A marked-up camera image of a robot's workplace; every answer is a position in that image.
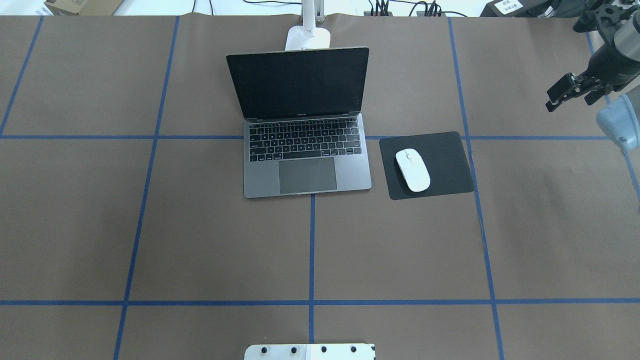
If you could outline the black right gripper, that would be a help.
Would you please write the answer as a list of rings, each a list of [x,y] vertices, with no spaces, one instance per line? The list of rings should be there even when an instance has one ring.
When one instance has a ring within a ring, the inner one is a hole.
[[[608,96],[612,91],[624,89],[640,72],[639,61],[622,53],[612,42],[597,50],[589,60],[587,69],[579,76],[572,72],[564,74],[547,90],[545,107],[554,112],[564,102],[585,95],[588,106]]]

